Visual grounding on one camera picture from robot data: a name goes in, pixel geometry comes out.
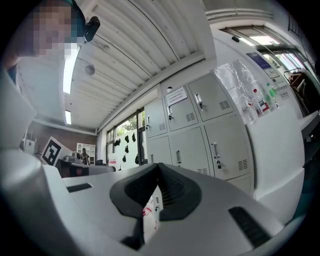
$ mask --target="gray locker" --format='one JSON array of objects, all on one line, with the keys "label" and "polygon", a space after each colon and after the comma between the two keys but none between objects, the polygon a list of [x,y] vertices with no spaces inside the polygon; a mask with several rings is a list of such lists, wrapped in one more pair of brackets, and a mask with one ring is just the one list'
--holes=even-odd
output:
[{"label": "gray locker", "polygon": [[202,121],[234,111],[217,80],[210,74],[189,84]]},{"label": "gray locker", "polygon": [[168,136],[147,142],[148,163],[164,163],[172,165]]},{"label": "gray locker", "polygon": [[189,97],[171,106],[168,106],[168,103],[166,102],[166,111],[169,119],[170,131],[175,131],[198,123],[194,106]]},{"label": "gray locker", "polygon": [[148,138],[165,134],[167,132],[167,125],[162,98],[145,106],[144,111],[145,128]]},{"label": "gray locker", "polygon": [[237,116],[204,126],[216,178],[232,179],[250,172],[244,133]]},{"label": "gray locker", "polygon": [[172,164],[210,175],[208,157],[201,128],[169,136]]}]

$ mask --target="black slot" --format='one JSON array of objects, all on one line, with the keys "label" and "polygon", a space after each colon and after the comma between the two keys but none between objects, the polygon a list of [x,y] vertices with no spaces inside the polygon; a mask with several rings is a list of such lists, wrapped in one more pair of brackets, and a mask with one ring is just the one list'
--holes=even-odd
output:
[{"label": "black slot", "polygon": [[66,189],[69,191],[69,193],[77,192],[80,190],[86,190],[90,189],[92,186],[89,183],[74,185],[74,186],[67,186]]},{"label": "black slot", "polygon": [[271,238],[242,207],[234,207],[228,211],[254,248]]}]

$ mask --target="wall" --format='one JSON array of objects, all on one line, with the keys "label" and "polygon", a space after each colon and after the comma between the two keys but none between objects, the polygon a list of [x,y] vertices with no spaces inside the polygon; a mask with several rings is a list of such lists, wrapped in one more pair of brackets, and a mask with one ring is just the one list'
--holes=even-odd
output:
[{"label": "wall", "polygon": [[53,128],[34,121],[31,123],[28,129],[29,133],[32,131],[37,140],[36,153],[40,154],[43,152],[44,147],[51,136],[71,151],[77,151],[77,143],[92,145],[97,144],[96,136]]},{"label": "wall", "polygon": [[103,129],[96,140],[96,159],[106,163],[107,160],[107,130]]}]

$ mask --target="locker door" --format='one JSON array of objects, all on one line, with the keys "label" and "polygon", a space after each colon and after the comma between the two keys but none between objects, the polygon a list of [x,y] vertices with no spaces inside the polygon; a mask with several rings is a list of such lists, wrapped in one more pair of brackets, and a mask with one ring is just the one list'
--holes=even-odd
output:
[{"label": "locker door", "polygon": [[172,165],[168,136],[147,142],[148,163],[164,163]]},{"label": "locker door", "polygon": [[204,128],[210,144],[215,177],[228,180],[249,173],[247,147],[237,116],[207,124]]},{"label": "locker door", "polygon": [[148,138],[165,134],[167,125],[162,99],[150,103],[144,107],[145,111],[145,129]]},{"label": "locker door", "polygon": [[224,91],[211,74],[190,83],[189,88],[197,103],[202,121],[234,111]]},{"label": "locker door", "polygon": [[169,119],[170,131],[198,123],[195,109],[189,97],[169,107],[168,103],[166,103],[166,111],[168,115],[171,115],[171,120]]},{"label": "locker door", "polygon": [[200,127],[170,135],[169,141],[174,166],[210,175],[207,152]]}]

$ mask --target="metal locker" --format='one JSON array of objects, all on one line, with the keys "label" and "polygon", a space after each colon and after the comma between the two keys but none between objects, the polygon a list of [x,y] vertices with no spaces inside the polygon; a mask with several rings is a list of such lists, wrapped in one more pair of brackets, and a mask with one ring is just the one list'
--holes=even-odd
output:
[{"label": "metal locker", "polygon": [[164,163],[172,165],[168,136],[147,142],[148,163]]},{"label": "metal locker", "polygon": [[237,116],[207,124],[204,128],[216,178],[228,180],[250,172],[244,133]]},{"label": "metal locker", "polygon": [[201,128],[193,128],[169,136],[174,166],[210,175],[208,157]]},{"label": "metal locker", "polygon": [[162,98],[145,106],[144,111],[145,129],[148,138],[165,134],[167,132],[167,125]]},{"label": "metal locker", "polygon": [[168,103],[166,103],[166,111],[168,114],[170,131],[175,131],[198,123],[195,109],[189,97],[171,106],[168,106]]},{"label": "metal locker", "polygon": [[217,80],[210,74],[189,84],[202,121],[234,111]]}]

